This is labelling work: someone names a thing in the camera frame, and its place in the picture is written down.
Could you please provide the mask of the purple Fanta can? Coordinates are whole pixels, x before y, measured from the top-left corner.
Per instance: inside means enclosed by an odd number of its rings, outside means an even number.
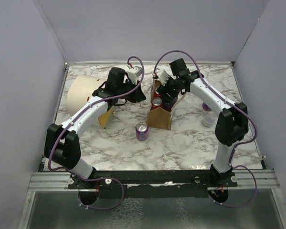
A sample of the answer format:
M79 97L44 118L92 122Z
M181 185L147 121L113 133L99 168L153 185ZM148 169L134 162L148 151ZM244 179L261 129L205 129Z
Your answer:
M174 102L171 102L171 103L163 103L163 109L168 111L168 112L171 112L172 111L172 108L174 106Z
M211 111L211 110L212 110L205 102L202 103L202 108L203 108L205 111Z

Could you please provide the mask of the jute canvas tote bag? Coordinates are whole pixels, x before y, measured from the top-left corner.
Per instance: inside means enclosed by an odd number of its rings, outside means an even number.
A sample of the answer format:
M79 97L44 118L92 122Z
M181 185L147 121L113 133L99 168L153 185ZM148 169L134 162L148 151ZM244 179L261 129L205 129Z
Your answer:
M161 83L159 80L153 80L153 83L144 93L146 96L146 100L140 102L140 106L149 108L149 111L147 113L147 125L149 127L171 130L173 114L176 110L177 105L185 98L185 94L180 98L177 97L174 99L173 101L174 106L171 112L164 110L163 107L151 110L152 107L151 101L153 100L153 98L154 97L161 98L161 96L157 93L157 89L160 85Z

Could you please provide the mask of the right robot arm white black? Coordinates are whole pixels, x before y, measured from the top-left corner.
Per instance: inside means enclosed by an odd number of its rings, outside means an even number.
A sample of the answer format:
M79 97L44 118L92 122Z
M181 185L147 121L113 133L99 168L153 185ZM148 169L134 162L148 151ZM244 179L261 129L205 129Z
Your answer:
M172 75L162 69L155 69L153 73L161 82L157 92L163 101L172 102L180 92L191 93L200 98L217 117L215 136L219 145L209 180L213 186L219 187L232 171L233 147L248 133L247 106L233 102L212 88L200 71L190 71L182 58L171 62L169 66Z

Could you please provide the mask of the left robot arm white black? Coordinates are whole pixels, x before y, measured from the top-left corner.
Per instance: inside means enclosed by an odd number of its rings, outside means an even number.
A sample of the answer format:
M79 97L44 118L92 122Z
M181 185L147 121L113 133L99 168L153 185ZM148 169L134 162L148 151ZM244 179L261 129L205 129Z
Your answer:
M115 106L120 98L131 103L146 99L141 90L144 68L129 66L128 70L113 67L103 82L91 95L86 104L69 120L60 125L51 124L47 129L44 156L79 176L85 188L94 186L95 168L81 157L80 138L86 129L99 117Z

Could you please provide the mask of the red cola can front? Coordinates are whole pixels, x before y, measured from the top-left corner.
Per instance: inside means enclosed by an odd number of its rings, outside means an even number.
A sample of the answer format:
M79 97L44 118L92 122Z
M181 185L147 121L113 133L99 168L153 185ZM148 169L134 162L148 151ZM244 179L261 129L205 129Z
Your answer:
M162 107L162 103L163 102L160 97L154 97L153 100L151 101L151 104L152 104L151 110Z

